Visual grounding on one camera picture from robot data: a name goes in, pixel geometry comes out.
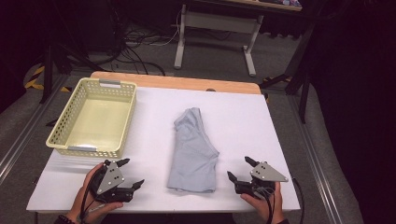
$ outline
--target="white metal frame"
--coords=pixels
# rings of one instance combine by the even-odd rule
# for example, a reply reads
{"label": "white metal frame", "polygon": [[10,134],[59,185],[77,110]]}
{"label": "white metal frame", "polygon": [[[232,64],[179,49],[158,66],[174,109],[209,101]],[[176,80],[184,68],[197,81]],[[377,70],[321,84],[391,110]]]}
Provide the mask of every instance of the white metal frame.
{"label": "white metal frame", "polygon": [[175,68],[180,69],[183,61],[183,52],[185,46],[184,32],[186,26],[196,28],[206,28],[213,30],[231,31],[243,34],[251,34],[250,42],[244,46],[245,60],[247,62],[248,74],[251,77],[256,76],[256,70],[251,57],[254,42],[262,25],[263,16],[255,19],[242,19],[236,17],[227,17],[213,14],[205,14],[188,11],[186,5],[182,6],[179,27],[179,40],[177,45],[177,53],[175,58]]}

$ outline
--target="wooden table edge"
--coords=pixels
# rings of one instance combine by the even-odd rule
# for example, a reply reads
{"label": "wooden table edge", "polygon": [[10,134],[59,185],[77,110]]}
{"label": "wooden table edge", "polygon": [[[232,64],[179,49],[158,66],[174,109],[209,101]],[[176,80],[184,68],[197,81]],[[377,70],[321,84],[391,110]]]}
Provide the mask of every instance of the wooden table edge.
{"label": "wooden table edge", "polygon": [[245,94],[262,94],[259,85],[249,82],[235,82],[189,77],[162,77],[128,73],[93,72],[91,77],[110,80],[131,81],[137,87],[153,87],[192,91],[220,91]]}

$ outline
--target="gray carpet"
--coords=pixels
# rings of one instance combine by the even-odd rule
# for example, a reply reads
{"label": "gray carpet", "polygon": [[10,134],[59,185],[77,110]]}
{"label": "gray carpet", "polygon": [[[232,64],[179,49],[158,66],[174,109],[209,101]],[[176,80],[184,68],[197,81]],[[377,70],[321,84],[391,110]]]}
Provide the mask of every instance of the gray carpet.
{"label": "gray carpet", "polygon": [[[227,40],[219,41],[201,33],[190,33],[187,35],[180,70],[173,68],[177,42],[161,47],[141,45],[135,51],[143,61],[161,66],[168,76],[261,83],[264,77],[275,77],[284,72],[298,45],[298,40],[292,40],[290,37],[272,39],[267,35],[259,35],[252,51],[258,75],[249,77],[241,49],[248,41],[248,35],[231,34]],[[104,57],[106,56],[95,54],[91,56],[91,59],[95,61]],[[103,67],[129,73],[143,73],[144,71],[138,63],[136,64],[137,71],[131,63],[112,62],[103,64]],[[35,67],[29,71],[26,79],[34,71]],[[152,75],[159,74],[158,69],[152,66],[148,66],[148,72]],[[74,87],[81,77],[89,75],[88,69],[76,67],[64,85]],[[315,90],[310,89],[306,124],[302,125],[295,117],[295,108],[292,106],[292,102],[298,100],[298,96],[287,96],[283,92],[285,85],[285,83],[280,83],[267,91],[269,93],[268,106],[290,172],[299,181],[304,193],[304,223],[333,223],[334,220],[330,218],[331,214],[325,206],[326,199],[322,197],[319,181],[314,175],[315,169],[310,162],[312,154],[307,150],[309,146],[307,146],[304,131],[309,134],[309,143],[314,148],[321,171],[331,187],[332,196],[342,220],[340,223],[362,223],[356,199],[332,151],[332,143],[324,126]],[[29,89],[18,102],[0,114],[1,159],[7,154],[12,154],[9,150],[35,109],[41,106],[38,103],[41,94],[40,90]],[[2,192],[0,223],[35,222],[35,214],[27,212],[26,205],[35,189],[34,182],[40,176],[51,153],[51,149],[45,145],[51,131],[51,128],[46,127],[46,123],[58,118],[70,94],[70,92],[56,92],[44,115],[33,128],[31,138],[23,147],[23,152],[0,185],[0,192]],[[39,214],[38,223],[51,223],[56,216],[56,214]],[[286,216],[290,219],[290,223],[299,223],[301,211],[289,212]],[[234,214],[234,220],[241,224],[262,223],[255,213]]]}

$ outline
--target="table leg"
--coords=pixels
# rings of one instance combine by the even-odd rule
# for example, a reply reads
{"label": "table leg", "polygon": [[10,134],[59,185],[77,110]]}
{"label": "table leg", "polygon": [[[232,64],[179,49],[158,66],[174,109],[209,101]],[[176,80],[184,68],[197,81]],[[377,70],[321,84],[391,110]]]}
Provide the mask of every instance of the table leg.
{"label": "table leg", "polygon": [[259,16],[257,19],[257,23],[254,25],[253,32],[251,34],[250,43],[248,46],[244,46],[245,60],[247,62],[248,74],[251,77],[256,76],[256,69],[254,69],[253,59],[251,58],[251,50],[253,49],[254,42],[256,41],[256,37],[260,31],[260,27],[262,25],[263,16]]}
{"label": "table leg", "polygon": [[181,15],[180,15],[180,30],[178,36],[178,44],[177,44],[177,52],[175,58],[175,65],[176,69],[181,68],[181,63],[183,61],[183,52],[184,52],[184,31],[186,27],[186,5],[183,5],[181,8]]}

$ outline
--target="metal rail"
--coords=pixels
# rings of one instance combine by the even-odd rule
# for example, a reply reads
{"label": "metal rail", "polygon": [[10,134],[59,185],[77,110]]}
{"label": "metal rail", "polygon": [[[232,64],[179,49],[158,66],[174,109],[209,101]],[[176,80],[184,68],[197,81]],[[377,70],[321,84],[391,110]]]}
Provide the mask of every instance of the metal rail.
{"label": "metal rail", "polygon": [[335,205],[335,201],[332,196],[332,189],[329,185],[326,175],[324,174],[321,168],[315,147],[309,135],[309,131],[306,129],[306,126],[302,124],[300,121],[297,98],[295,96],[288,95],[288,101],[292,110],[292,114],[299,128],[299,131],[303,137],[305,150],[308,157],[308,162],[309,165],[311,166],[314,178],[317,182],[318,190],[322,198],[322,201],[324,203],[327,215],[329,216],[329,220],[331,223],[334,224],[344,223],[343,220],[341,219],[337,206]]}
{"label": "metal rail", "polygon": [[21,131],[21,134],[15,140],[14,144],[8,150],[6,156],[0,162],[0,185],[3,184],[3,181],[6,179],[8,173],[11,171],[13,165],[17,161],[18,157],[22,154],[26,145],[29,143],[32,135],[35,132],[36,125],[43,117],[44,112],[47,110],[51,101],[53,100],[56,93],[62,87],[62,85],[66,82],[68,76],[61,75],[59,78],[55,80],[53,88],[55,91],[49,96],[47,101],[43,104],[39,104],[32,117],[26,123],[25,127]]}

